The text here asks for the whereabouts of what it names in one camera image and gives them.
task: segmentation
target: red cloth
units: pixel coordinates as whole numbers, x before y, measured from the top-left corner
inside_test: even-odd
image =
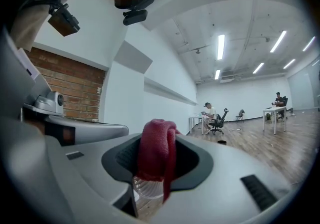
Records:
[[[174,122],[154,119],[143,129],[138,153],[137,177],[147,181],[163,181],[163,200],[170,194],[176,167],[176,139],[180,134]]]

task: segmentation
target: white desk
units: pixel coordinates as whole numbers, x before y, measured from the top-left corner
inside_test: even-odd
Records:
[[[281,111],[281,110],[284,110],[284,111],[285,111],[285,113],[284,113],[284,118],[283,118],[283,119],[284,119],[284,122],[285,122],[285,123],[284,123],[284,126],[283,126],[283,131],[286,131],[286,124],[287,124],[287,123],[286,123],[286,122],[287,122],[287,121],[286,121],[286,120],[287,120],[286,106],[272,107],[272,108],[264,109],[264,110],[263,110],[263,111],[264,111],[264,113],[263,113],[263,120],[264,120],[264,121],[263,121],[263,122],[265,122],[265,118],[266,118],[265,113],[266,113],[266,112],[271,113],[271,114],[274,113],[274,120],[275,120],[275,121],[274,121],[274,122],[275,122],[275,123],[274,123],[274,132],[273,132],[274,134],[276,133],[277,113],[278,113],[279,111]]]
[[[203,126],[203,120],[204,120],[204,116],[191,116],[191,117],[189,117],[189,130],[190,130],[190,134],[192,134],[192,129],[193,129],[193,127],[194,127],[194,120],[195,119],[202,119],[202,123],[201,123],[201,125],[202,125],[202,135],[203,135],[203,131],[204,131],[204,126]]]

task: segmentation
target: ceiling light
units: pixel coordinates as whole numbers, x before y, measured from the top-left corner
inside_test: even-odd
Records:
[[[220,75],[220,70],[217,70],[215,73],[215,80],[219,79],[219,75]]]
[[[289,65],[291,65],[293,62],[295,61],[295,59],[292,59],[283,69],[287,68]]]
[[[259,71],[259,69],[264,65],[264,63],[259,64],[259,66],[255,69],[255,71],[253,72],[253,74],[255,74],[257,71]]]
[[[285,34],[287,33],[287,31],[283,31],[279,37],[279,39],[277,40],[277,42],[275,43],[274,47],[271,49],[270,53],[273,53],[276,48],[279,46],[280,42],[282,41],[282,39],[284,38]]]
[[[309,41],[309,43],[306,45],[306,47],[302,50],[302,51],[306,51],[308,49],[308,47],[311,45],[311,43],[315,40],[315,36],[313,36],[313,38]]]
[[[224,45],[225,44],[225,35],[218,36],[218,60],[221,60],[224,56]]]
[[[319,62],[319,61],[320,61],[320,59],[318,61],[316,61],[312,66],[316,65],[316,63]]]

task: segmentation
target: chair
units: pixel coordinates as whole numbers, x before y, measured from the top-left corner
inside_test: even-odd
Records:
[[[283,102],[284,102],[284,106],[287,106],[288,98],[286,96],[283,97]],[[279,111],[278,114],[280,115],[280,117],[278,119],[282,119],[285,116],[284,110]]]
[[[223,115],[223,117],[221,118],[218,114],[216,115],[217,116],[217,119],[215,120],[215,122],[213,122],[213,123],[209,123],[209,125],[211,125],[211,126],[213,126],[214,127],[214,130],[212,130],[212,132],[214,133],[214,135],[215,135],[215,133],[216,133],[216,131],[218,131],[218,132],[221,132],[222,134],[224,134],[224,132],[221,130],[221,129],[218,129],[218,128],[222,128],[223,127],[223,122],[224,122],[224,120],[225,120],[225,117],[226,117],[226,115],[227,115],[227,113],[228,113],[228,109],[227,108],[225,108],[225,113],[224,113],[224,115]]]
[[[244,109],[241,109],[240,112],[239,112],[239,114],[238,114],[238,116],[236,116],[237,122],[238,122],[239,120],[242,120],[242,122],[244,122],[244,114],[245,114]]]

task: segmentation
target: black vent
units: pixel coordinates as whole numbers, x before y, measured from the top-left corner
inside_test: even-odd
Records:
[[[255,175],[243,177],[241,178],[241,181],[261,211],[267,209],[276,202],[277,199],[274,197],[274,195]]]
[[[118,164],[123,168],[130,171],[133,176],[138,170],[138,152],[139,152],[140,140],[136,140],[133,143],[128,144],[121,151],[115,155],[115,159]]]

